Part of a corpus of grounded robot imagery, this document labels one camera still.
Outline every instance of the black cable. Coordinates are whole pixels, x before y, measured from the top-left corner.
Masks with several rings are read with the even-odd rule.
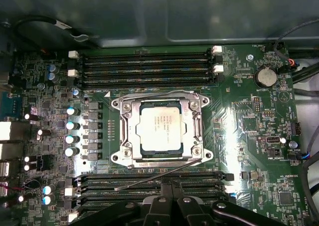
[[[310,21],[306,21],[306,22],[304,22],[304,23],[302,23],[302,24],[299,24],[299,25],[297,25],[297,26],[295,26],[295,27],[293,27],[293,28],[291,28],[291,29],[285,31],[285,32],[284,32],[282,35],[280,35],[280,36],[278,37],[278,39],[275,41],[275,44],[274,44],[274,52],[275,52],[280,58],[285,59],[285,60],[289,60],[289,57],[285,56],[284,54],[282,54],[280,51],[277,50],[277,46],[278,46],[279,42],[280,42],[286,35],[290,34],[291,32],[293,32],[293,31],[295,31],[295,30],[298,30],[298,29],[300,29],[300,28],[302,28],[302,27],[304,27],[304,26],[307,26],[307,25],[310,25],[310,24],[314,24],[314,23],[317,23],[317,22],[319,22],[319,18],[314,19],[314,20],[310,20]]]
[[[309,188],[309,182],[308,182],[308,169],[311,165],[313,165],[315,162],[319,161],[319,151],[315,153],[311,158],[309,158],[307,161],[304,162],[302,166],[302,171],[300,173],[300,178],[302,181],[302,186],[304,189],[305,197],[308,202],[308,206],[313,213],[313,216],[315,218],[316,222],[319,222],[319,212],[316,208],[316,205],[314,203],[314,200],[312,198],[310,188]]]
[[[43,49],[38,45],[36,44],[34,41],[30,40],[29,38],[21,35],[18,31],[18,28],[27,23],[27,22],[34,22],[34,21],[40,21],[40,22],[46,22],[46,23],[50,23],[52,25],[55,25],[57,27],[59,27],[60,29],[63,29],[63,30],[66,30],[72,37],[74,36],[80,36],[81,33],[72,28],[71,26],[63,23],[63,22],[60,22],[56,19],[53,19],[53,18],[50,18],[50,17],[47,17],[47,16],[42,16],[42,15],[28,15],[28,16],[25,16],[23,17],[22,19],[18,20],[13,26],[12,26],[12,31],[13,31],[13,34],[21,39],[24,43],[32,46],[33,48],[35,48],[36,50],[39,50],[39,51],[43,51]],[[92,48],[92,49],[98,49],[99,46],[96,45],[95,43],[87,40],[87,41],[84,41],[82,42],[84,45]]]
[[[296,84],[296,83],[299,83],[303,80],[307,80],[309,79],[310,77],[313,77],[314,75],[317,75],[319,73],[319,69],[317,69],[316,71],[313,71],[313,72],[308,72],[308,73],[305,73],[299,77],[296,77],[296,78],[293,78],[293,83]]]
[[[317,62],[316,64],[313,64],[311,66],[308,66],[307,68],[304,68],[304,69],[301,69],[299,71],[293,72],[291,74],[291,76],[292,76],[292,78],[296,78],[296,77],[301,76],[301,75],[303,75],[305,73],[315,71],[316,69],[319,69],[319,62]]]
[[[318,191],[319,191],[319,183],[312,186],[312,188],[310,189],[310,193],[312,196],[314,196]]]
[[[295,95],[309,96],[309,97],[318,97],[319,90],[301,90],[294,88]]]

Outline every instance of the red wire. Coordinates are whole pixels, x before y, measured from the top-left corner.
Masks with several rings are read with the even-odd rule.
[[[24,188],[19,188],[19,187],[8,187],[3,184],[0,184],[0,187],[4,187],[6,190],[16,190],[16,191],[24,191]]]

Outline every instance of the capacitor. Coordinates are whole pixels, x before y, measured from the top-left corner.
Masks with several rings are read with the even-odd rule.
[[[24,158],[24,161],[25,161],[26,163],[28,163],[28,162],[34,162],[34,161],[36,161],[36,155],[26,156],[26,157]]]
[[[79,137],[78,136],[74,136],[74,135],[68,135],[67,137],[65,137],[65,142],[67,144],[74,144],[79,142]]]
[[[34,194],[32,193],[32,192],[28,192],[27,194],[25,194],[25,195],[20,195],[19,197],[18,197],[18,202],[19,203],[22,203],[22,202],[24,202],[24,201],[27,201],[27,200],[29,200],[29,199],[32,199],[34,197]]]
[[[59,73],[59,67],[57,67],[56,65],[54,64],[50,64],[49,65],[49,71],[56,74],[56,73]]]
[[[79,149],[76,147],[69,147],[64,151],[64,153],[67,157],[72,157],[79,153]]]
[[[276,84],[278,77],[276,71],[268,66],[263,65],[254,75],[255,83],[261,88],[269,88]]]
[[[73,107],[69,107],[67,110],[66,110],[66,113],[68,115],[78,115],[79,114],[79,110],[76,109],[76,108],[73,108]]]
[[[39,117],[37,115],[32,115],[32,114],[25,114],[24,118],[26,120],[33,120],[33,121],[39,120]]]
[[[56,83],[59,81],[59,76],[54,73],[49,73],[48,79],[51,80],[53,83]]]
[[[290,141],[289,142],[289,148],[296,149],[298,147],[298,143],[296,141]]]
[[[36,163],[34,164],[27,164],[24,166],[24,170],[25,171],[29,171],[29,170],[35,170],[36,169]]]
[[[44,136],[44,135],[51,135],[50,130],[38,130],[38,135]]]
[[[74,89],[74,90],[72,91],[72,94],[73,94],[75,97],[79,98],[79,97],[81,97],[81,95],[82,95],[82,91],[79,90],[79,89]]]
[[[43,90],[43,89],[45,89],[45,84],[39,83],[36,87],[37,87],[39,90]]]
[[[55,189],[56,189],[55,185],[48,185],[43,188],[43,193],[45,195],[49,195],[50,193],[53,193]]]
[[[66,128],[68,130],[77,130],[80,128],[80,124],[74,123],[74,122],[68,122],[68,123],[66,123]]]
[[[43,198],[42,202],[44,205],[49,205],[51,202],[55,200],[55,196],[53,194],[47,195]]]

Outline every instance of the metal panel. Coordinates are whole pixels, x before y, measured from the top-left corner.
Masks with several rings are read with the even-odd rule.
[[[98,38],[102,47],[243,43],[273,39],[283,29],[318,15],[317,0],[0,0],[0,21],[26,14],[56,17]],[[318,26],[292,34],[292,45],[317,37]],[[46,48],[76,44],[47,23],[24,34]]]

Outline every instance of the i/o port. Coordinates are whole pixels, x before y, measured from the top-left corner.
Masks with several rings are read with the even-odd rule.
[[[267,137],[267,143],[280,143],[280,137]]]

